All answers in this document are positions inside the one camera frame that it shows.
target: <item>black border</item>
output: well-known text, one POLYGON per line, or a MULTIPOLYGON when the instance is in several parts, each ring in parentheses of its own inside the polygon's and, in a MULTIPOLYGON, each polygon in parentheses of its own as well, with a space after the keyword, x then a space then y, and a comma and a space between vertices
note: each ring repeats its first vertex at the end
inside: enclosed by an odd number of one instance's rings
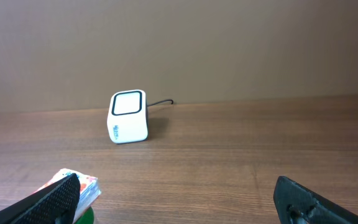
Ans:
POLYGON ((120 115, 134 114, 134 113, 139 113, 141 110, 142 110, 142 92, 141 91, 129 91, 129 92, 124 92, 124 93, 118 93, 118 94, 116 94, 114 96, 114 101, 112 103, 112 110, 111 110, 112 115, 120 116, 120 115), (139 93, 139 95, 140 95, 140 98, 139 98, 139 110, 135 111, 135 112, 129 112, 129 113, 123 113, 123 114, 115 114, 114 113, 114 108, 116 107, 116 98, 117 98, 117 96, 121 95, 121 94, 128 94, 128 93, 139 93))

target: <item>beige wall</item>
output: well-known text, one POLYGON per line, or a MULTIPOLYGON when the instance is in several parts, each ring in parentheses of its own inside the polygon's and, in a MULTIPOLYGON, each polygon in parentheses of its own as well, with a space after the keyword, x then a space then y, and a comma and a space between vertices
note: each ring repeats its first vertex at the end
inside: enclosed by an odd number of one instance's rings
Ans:
POLYGON ((0 112, 358 93, 358 1, 0 1, 0 112))

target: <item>green object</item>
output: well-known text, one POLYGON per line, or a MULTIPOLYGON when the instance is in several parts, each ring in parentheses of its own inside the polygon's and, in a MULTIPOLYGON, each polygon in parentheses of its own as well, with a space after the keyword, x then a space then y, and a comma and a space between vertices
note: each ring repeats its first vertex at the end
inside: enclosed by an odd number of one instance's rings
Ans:
POLYGON ((75 224, 93 224, 94 215, 92 207, 88 208, 87 211, 82 215, 75 224))

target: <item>white device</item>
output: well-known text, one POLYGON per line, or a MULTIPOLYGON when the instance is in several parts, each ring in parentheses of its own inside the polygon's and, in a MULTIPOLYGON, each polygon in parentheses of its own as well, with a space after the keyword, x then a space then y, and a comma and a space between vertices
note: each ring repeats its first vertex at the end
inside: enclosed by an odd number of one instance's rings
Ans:
POLYGON ((120 91, 111 97, 107 117, 110 139, 116 143, 143 141, 147 138, 147 103, 143 90, 120 91))

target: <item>wooden table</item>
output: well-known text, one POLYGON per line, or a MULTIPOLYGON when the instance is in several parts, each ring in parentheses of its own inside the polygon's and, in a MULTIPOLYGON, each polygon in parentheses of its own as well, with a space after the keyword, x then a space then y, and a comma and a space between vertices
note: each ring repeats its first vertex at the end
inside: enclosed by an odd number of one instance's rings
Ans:
POLYGON ((358 96, 153 106, 123 145, 107 113, 0 114, 0 210, 66 167, 99 177, 100 223, 279 223, 280 175, 358 214, 358 96))

